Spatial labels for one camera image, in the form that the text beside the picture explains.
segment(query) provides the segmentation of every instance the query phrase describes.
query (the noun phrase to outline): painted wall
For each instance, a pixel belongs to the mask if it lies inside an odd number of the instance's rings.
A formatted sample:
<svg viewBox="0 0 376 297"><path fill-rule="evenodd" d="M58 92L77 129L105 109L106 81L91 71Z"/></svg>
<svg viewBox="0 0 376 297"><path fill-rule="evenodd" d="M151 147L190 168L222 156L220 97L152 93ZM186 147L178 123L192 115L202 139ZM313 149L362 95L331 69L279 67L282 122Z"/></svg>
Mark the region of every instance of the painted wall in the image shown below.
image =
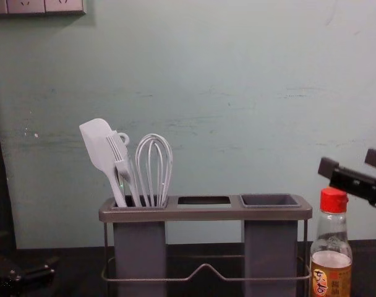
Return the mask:
<svg viewBox="0 0 376 297"><path fill-rule="evenodd" d="M376 148L376 0L95 1L85 17L0 20L0 133L20 248L99 246L111 195L79 124L174 148L172 194L292 192L314 207L324 155ZM175 223L170 243L240 240ZM376 210L349 203L351 239Z"/></svg>

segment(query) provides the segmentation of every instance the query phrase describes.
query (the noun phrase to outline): bottle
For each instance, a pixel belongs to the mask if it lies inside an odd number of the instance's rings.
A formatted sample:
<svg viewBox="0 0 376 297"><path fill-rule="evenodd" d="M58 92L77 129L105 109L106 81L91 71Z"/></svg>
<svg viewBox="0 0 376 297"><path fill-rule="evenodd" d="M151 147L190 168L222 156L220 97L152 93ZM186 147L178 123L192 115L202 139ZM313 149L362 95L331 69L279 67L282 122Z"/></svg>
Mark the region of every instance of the bottle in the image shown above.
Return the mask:
<svg viewBox="0 0 376 297"><path fill-rule="evenodd" d="M317 240L310 248L311 297L350 297L352 252L346 226L347 193L321 192Z"/></svg>

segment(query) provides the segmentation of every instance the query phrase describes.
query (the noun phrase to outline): orange label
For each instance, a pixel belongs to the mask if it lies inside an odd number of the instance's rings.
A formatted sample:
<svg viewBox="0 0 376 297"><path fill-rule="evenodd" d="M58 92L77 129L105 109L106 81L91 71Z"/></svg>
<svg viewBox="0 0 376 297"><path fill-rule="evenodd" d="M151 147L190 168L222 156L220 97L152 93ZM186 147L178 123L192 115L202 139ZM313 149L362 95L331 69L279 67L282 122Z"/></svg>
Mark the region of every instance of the orange label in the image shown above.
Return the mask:
<svg viewBox="0 0 376 297"><path fill-rule="evenodd" d="M311 297L350 297L351 265L328 268L312 262Z"/></svg>

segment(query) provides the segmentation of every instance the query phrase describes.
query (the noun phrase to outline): white kitchen utensil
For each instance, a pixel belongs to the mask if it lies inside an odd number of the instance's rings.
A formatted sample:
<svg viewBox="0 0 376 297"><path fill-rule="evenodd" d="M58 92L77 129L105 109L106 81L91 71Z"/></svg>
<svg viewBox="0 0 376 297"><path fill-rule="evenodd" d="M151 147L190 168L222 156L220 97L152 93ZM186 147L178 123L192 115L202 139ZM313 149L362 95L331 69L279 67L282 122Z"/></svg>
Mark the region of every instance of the white kitchen utensil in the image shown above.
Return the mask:
<svg viewBox="0 0 376 297"><path fill-rule="evenodd" d="M112 133L109 124L104 119L93 119L79 126L83 141L87 147L93 165L107 176L118 207L126 207L118 180L114 153L107 141Z"/></svg>
<svg viewBox="0 0 376 297"><path fill-rule="evenodd" d="M154 188L152 182L152 149L155 149L155 152L158 156L156 199L154 196ZM144 182L141 172L141 162L143 153L146 155L145 167L147 169L147 183ZM171 179L171 172L173 168L173 152L168 141L158 134L148 134L147 136L143 137L136 150L135 164L144 198L147 197L147 193L149 192L150 205L148 205L148 202L146 201L147 206L163 207L166 202L166 197Z"/></svg>
<svg viewBox="0 0 376 297"><path fill-rule="evenodd" d="M141 207L139 192L134 178L134 170L129 158L126 144L129 143L129 137L125 133L113 131L107 136L107 141L112 148L115 157L115 165L118 173L125 179L132 193L133 201L136 207Z"/></svg>

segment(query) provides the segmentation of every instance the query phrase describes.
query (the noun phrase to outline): gray rectangular container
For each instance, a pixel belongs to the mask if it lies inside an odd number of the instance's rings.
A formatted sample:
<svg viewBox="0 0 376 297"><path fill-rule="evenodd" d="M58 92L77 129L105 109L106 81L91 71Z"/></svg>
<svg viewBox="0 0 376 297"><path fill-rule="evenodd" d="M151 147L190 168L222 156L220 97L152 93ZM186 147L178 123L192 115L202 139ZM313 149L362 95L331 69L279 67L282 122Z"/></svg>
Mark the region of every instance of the gray rectangular container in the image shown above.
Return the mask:
<svg viewBox="0 0 376 297"><path fill-rule="evenodd" d="M224 281L243 282L245 297L295 297L297 280L309 279L297 277L297 221L305 221L306 240L311 217L312 207L289 194L170 196L163 209L118 208L109 199L99 210L99 219L105 230L107 223L114 226L117 279L105 279L118 284L118 297L166 297L166 282L189 281L207 267ZM209 264L187 278L166 278L164 223L220 220L244 221L244 278L224 277Z"/></svg>

